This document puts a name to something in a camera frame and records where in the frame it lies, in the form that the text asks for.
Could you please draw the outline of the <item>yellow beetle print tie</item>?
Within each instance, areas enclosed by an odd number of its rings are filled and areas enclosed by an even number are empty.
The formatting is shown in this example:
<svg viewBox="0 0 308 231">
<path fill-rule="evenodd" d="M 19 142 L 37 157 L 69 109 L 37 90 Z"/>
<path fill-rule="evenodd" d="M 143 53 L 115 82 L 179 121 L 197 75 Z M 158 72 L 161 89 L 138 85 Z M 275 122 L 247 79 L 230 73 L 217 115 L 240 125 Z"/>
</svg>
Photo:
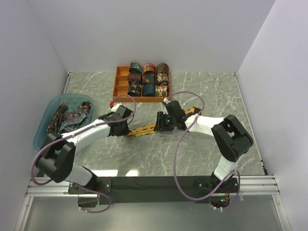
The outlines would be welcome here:
<svg viewBox="0 0 308 231">
<path fill-rule="evenodd" d="M 185 114 L 189 114 L 189 113 L 193 113 L 196 114 L 201 110 L 200 107 L 191 107 L 187 110 L 185 110 Z M 158 131 L 154 131 L 154 127 L 155 124 L 149 124 L 146 126 L 141 126 L 139 128 L 133 128 L 130 130 L 129 134 L 125 135 L 124 137 L 126 138 L 134 138 L 134 137 L 141 137 L 141 136 L 145 136 L 145 135 L 150 135 L 150 134 L 154 134 L 157 133 Z"/>
</svg>

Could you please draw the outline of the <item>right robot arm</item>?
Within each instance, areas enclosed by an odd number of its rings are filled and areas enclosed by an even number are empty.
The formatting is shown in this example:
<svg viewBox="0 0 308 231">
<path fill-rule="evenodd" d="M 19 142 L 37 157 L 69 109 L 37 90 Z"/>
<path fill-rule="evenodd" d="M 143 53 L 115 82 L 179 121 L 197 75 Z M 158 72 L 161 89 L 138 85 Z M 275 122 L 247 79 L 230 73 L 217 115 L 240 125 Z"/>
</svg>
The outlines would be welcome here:
<svg viewBox="0 0 308 231">
<path fill-rule="evenodd" d="M 217 192 L 224 191 L 234 174 L 242 156 L 253 146 L 254 141 L 245 127 L 234 115 L 207 117 L 201 109 L 185 112 L 178 101 L 163 102 L 165 110 L 157 113 L 154 131 L 172 131 L 177 128 L 212 136 L 221 153 L 217 167 L 211 175 L 209 187 Z"/>
</svg>

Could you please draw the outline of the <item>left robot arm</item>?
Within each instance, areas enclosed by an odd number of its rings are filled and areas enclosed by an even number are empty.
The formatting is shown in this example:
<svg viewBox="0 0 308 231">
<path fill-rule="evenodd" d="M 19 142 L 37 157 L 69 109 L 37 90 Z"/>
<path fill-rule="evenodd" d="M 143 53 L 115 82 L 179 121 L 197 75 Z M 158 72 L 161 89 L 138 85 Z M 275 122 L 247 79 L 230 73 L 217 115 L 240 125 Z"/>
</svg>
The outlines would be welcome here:
<svg viewBox="0 0 308 231">
<path fill-rule="evenodd" d="M 135 111 L 122 104 L 115 104 L 111 112 L 92 123 L 69 133 L 51 133 L 34 158 L 30 177 L 36 185 L 67 181 L 76 184 L 85 193 L 97 190 L 97 176 L 86 167 L 74 164 L 76 154 L 95 141 L 129 133 L 127 120 Z"/>
</svg>

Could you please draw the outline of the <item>teal plain rolled tie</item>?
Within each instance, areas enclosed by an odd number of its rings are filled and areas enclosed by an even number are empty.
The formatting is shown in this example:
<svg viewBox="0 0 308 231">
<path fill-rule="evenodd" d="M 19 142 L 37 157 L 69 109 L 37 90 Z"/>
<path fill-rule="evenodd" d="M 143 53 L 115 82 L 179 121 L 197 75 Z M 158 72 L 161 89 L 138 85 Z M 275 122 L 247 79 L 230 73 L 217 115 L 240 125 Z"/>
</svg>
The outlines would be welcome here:
<svg viewBox="0 0 308 231">
<path fill-rule="evenodd" d="M 155 84 L 146 84 L 142 87 L 142 96 L 143 97 L 155 97 Z"/>
</svg>

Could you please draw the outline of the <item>dark floral tie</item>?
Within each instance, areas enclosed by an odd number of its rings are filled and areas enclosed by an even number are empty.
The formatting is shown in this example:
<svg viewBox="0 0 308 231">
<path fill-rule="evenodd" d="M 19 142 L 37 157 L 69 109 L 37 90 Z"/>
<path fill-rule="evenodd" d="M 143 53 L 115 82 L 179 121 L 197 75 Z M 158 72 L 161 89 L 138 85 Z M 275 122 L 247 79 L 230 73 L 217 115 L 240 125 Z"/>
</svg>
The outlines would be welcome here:
<svg viewBox="0 0 308 231">
<path fill-rule="evenodd" d="M 65 126 L 81 126 L 90 117 L 90 102 L 83 102 L 77 109 L 67 112 L 63 115 L 63 125 Z"/>
</svg>

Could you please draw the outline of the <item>black gold rolled tie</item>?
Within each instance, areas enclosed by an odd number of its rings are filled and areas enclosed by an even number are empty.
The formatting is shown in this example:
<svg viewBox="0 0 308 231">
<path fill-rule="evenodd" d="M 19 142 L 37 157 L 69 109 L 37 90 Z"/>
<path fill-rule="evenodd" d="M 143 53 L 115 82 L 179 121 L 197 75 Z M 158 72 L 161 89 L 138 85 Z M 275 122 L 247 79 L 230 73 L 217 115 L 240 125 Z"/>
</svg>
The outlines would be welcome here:
<svg viewBox="0 0 308 231">
<path fill-rule="evenodd" d="M 136 81 L 132 82 L 128 87 L 128 95 L 132 97 L 140 97 L 141 96 L 141 84 Z"/>
</svg>

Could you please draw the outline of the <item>brown floral rolled tie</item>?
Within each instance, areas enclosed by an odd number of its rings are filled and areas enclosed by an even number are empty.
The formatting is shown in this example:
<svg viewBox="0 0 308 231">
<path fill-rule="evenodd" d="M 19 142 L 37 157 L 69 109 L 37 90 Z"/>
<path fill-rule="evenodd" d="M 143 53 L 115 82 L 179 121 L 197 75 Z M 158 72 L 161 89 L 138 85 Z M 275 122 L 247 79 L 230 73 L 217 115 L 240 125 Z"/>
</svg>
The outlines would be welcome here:
<svg viewBox="0 0 308 231">
<path fill-rule="evenodd" d="M 156 75 L 156 85 L 157 86 L 168 86 L 169 78 L 167 73 L 159 73 Z"/>
</svg>

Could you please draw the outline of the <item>grey blue patterned tie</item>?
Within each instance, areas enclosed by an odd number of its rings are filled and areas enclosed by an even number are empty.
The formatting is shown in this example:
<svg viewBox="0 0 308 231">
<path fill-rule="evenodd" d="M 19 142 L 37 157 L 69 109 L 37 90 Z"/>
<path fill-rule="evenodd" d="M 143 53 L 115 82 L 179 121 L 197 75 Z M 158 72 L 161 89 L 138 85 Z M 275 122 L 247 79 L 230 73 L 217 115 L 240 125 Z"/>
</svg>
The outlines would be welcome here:
<svg viewBox="0 0 308 231">
<path fill-rule="evenodd" d="M 68 133 L 68 132 L 72 132 L 72 131 L 75 131 L 75 130 L 78 130 L 82 127 L 84 127 L 86 125 L 86 120 L 83 120 L 83 121 L 64 121 L 59 130 L 58 130 L 58 133 L 59 134 L 63 134 L 63 133 Z"/>
</svg>

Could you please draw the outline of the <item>maroon rolled tie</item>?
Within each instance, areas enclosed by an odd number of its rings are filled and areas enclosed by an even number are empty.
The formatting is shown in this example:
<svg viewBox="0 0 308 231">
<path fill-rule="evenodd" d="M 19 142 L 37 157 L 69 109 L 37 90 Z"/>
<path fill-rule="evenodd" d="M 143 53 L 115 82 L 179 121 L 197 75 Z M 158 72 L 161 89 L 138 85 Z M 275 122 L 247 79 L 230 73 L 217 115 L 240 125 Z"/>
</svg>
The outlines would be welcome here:
<svg viewBox="0 0 308 231">
<path fill-rule="evenodd" d="M 132 84 L 133 82 L 136 82 L 138 84 L 141 83 L 141 74 L 140 73 L 129 73 L 127 78 L 128 84 Z"/>
</svg>

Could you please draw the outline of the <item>brown patterned rolled tie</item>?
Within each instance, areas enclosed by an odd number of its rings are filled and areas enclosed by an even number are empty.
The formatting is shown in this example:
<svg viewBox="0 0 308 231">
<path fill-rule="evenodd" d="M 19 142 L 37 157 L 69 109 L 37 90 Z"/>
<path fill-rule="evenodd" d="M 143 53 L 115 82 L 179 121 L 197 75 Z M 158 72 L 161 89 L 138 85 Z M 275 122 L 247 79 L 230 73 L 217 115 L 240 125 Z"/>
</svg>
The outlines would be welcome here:
<svg viewBox="0 0 308 231">
<path fill-rule="evenodd" d="M 156 73 L 160 74 L 160 73 L 169 73 L 169 66 L 166 63 L 160 63 L 156 66 Z"/>
</svg>

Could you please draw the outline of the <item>red patterned rolled tie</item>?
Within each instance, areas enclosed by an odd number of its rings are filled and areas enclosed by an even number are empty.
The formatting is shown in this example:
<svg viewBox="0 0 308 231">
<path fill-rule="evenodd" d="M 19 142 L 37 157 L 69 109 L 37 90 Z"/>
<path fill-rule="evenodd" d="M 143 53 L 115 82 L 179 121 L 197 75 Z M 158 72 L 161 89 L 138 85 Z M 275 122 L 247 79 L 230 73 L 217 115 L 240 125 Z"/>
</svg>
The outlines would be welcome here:
<svg viewBox="0 0 308 231">
<path fill-rule="evenodd" d="M 147 63 L 142 67 L 142 74 L 155 73 L 156 66 L 152 63 Z"/>
</svg>

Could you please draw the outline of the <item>dark green rolled tie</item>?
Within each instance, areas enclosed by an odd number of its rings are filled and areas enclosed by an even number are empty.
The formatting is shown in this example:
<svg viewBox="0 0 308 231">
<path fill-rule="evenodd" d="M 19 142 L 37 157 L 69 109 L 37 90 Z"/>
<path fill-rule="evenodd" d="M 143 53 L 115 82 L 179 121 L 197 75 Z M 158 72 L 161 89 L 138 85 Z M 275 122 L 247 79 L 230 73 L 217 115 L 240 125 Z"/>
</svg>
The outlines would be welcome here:
<svg viewBox="0 0 308 231">
<path fill-rule="evenodd" d="M 142 74 L 143 73 L 143 66 L 136 61 L 132 61 L 130 63 L 130 66 L 129 66 L 129 72 L 133 73 L 133 74 L 135 74 L 135 73 Z"/>
</svg>

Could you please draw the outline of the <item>black red dotted tie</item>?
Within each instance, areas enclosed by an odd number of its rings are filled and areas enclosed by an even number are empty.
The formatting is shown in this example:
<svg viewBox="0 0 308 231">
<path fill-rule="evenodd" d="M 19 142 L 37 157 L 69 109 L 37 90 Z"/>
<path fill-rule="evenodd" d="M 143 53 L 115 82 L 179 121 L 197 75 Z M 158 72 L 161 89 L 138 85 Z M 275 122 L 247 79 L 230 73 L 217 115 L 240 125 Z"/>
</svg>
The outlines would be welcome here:
<svg viewBox="0 0 308 231">
<path fill-rule="evenodd" d="M 48 133 L 59 131 L 62 121 L 63 121 L 63 116 L 66 113 L 67 109 L 68 109 L 68 106 L 65 103 L 62 103 L 58 107 L 56 112 L 53 114 L 52 119 L 47 127 Z"/>
</svg>

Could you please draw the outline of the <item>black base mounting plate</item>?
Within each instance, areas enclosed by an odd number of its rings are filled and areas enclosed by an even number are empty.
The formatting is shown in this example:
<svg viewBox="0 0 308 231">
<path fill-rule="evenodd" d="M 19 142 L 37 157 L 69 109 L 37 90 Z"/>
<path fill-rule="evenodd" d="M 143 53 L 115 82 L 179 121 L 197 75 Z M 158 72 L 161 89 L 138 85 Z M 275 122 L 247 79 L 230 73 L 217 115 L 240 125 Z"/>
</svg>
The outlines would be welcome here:
<svg viewBox="0 0 308 231">
<path fill-rule="evenodd" d="M 212 176 L 178 176 L 182 190 L 190 197 L 200 198 L 218 185 Z M 165 177 L 98 177 L 97 187 L 114 203 L 155 203 L 188 201 L 179 191 L 172 176 Z"/>
</svg>

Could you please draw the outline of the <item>aluminium rail frame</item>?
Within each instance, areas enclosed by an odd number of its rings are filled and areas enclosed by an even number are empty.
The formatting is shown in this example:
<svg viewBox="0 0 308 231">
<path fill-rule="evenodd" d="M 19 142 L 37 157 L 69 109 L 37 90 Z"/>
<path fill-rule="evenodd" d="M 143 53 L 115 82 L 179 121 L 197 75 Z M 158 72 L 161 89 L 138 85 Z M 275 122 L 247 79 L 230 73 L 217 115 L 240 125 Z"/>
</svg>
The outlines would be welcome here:
<svg viewBox="0 0 308 231">
<path fill-rule="evenodd" d="M 206 102 L 205 114 L 234 114 L 247 129 L 249 119 L 234 72 L 172 72 L 171 92 L 183 108 Z M 180 131 L 138 138 L 110 137 L 93 143 L 76 158 L 78 165 L 99 176 L 170 176 Z M 243 189 L 223 212 L 194 202 L 114 204 L 98 206 L 98 214 L 77 207 L 77 195 L 68 194 L 68 182 L 45 186 L 29 184 L 21 231 L 283 231 L 281 200 L 275 178 L 263 171 L 254 146 L 239 163 Z"/>
</svg>

